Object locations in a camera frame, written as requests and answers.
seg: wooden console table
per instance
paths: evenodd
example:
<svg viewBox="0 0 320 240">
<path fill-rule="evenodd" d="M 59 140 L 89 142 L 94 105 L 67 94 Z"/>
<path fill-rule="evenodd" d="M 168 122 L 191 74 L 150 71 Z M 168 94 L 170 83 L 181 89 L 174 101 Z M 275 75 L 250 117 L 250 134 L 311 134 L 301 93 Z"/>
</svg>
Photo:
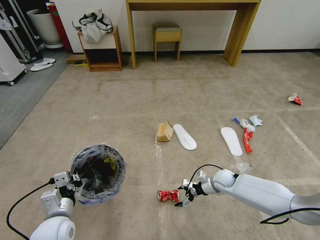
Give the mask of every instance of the wooden console table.
<svg viewBox="0 0 320 240">
<path fill-rule="evenodd" d="M 132 11 L 236 10 L 237 13 L 223 53 L 224 59 L 235 67 L 260 2 L 261 0 L 126 0 L 132 69 L 136 68 Z"/>
</svg>

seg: white planter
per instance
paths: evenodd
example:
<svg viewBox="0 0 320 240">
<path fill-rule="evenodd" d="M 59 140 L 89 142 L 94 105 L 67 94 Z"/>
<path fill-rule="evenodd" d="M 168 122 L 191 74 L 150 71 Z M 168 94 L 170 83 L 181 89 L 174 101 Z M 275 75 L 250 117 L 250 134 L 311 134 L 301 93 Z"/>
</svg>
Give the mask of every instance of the white planter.
<svg viewBox="0 0 320 240">
<path fill-rule="evenodd" d="M 59 48 L 63 47 L 56 25 L 50 13 L 36 14 L 38 9 L 30 10 L 27 12 L 32 24 L 37 29 L 40 38 L 43 40 L 46 48 Z"/>
</svg>

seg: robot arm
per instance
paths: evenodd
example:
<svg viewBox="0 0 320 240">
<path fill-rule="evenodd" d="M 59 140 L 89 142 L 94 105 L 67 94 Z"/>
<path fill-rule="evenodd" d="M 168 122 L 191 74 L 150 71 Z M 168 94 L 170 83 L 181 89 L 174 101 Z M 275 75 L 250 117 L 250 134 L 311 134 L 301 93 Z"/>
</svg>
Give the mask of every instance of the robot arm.
<svg viewBox="0 0 320 240">
<path fill-rule="evenodd" d="M 186 196 L 175 206 L 187 207 L 198 195 L 229 194 L 270 216 L 279 214 L 282 218 L 292 218 L 303 224 L 320 225 L 320 193 L 298 196 L 279 183 L 247 174 L 239 175 L 227 169 L 219 170 L 210 178 L 201 170 L 197 178 L 198 184 L 183 180 L 178 189 L 186 190 Z"/>
<path fill-rule="evenodd" d="M 32 233 L 30 240 L 73 240 L 75 225 L 71 221 L 75 204 L 74 191 L 82 185 L 77 174 L 71 178 L 68 172 L 54 175 L 56 188 L 42 194 L 46 208 L 45 221 Z"/>
</svg>

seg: white tissue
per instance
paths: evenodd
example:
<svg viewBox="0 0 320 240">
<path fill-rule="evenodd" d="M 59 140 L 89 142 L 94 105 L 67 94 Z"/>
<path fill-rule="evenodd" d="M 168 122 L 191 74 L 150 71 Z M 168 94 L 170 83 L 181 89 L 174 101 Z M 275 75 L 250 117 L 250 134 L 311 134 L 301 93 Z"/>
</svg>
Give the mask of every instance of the white tissue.
<svg viewBox="0 0 320 240">
<path fill-rule="evenodd" d="M 256 128 L 254 126 L 250 125 L 249 122 L 246 119 L 241 119 L 240 120 L 240 125 L 243 128 L 247 128 L 248 133 L 256 131 Z"/>
<path fill-rule="evenodd" d="M 254 126 L 262 125 L 262 120 L 258 119 L 258 115 L 249 117 L 249 120 Z"/>
</svg>

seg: trash can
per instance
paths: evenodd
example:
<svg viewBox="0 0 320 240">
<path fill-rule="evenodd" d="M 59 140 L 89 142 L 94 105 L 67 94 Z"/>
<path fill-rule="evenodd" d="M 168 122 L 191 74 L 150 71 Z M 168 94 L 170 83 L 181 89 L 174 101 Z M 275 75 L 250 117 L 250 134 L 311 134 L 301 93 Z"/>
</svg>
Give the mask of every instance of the trash can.
<svg viewBox="0 0 320 240">
<path fill-rule="evenodd" d="M 70 175 L 78 174 L 82 186 L 75 192 L 82 204 L 102 203 L 121 189 L 126 163 L 120 153 L 105 143 L 82 150 L 73 160 Z"/>
</svg>

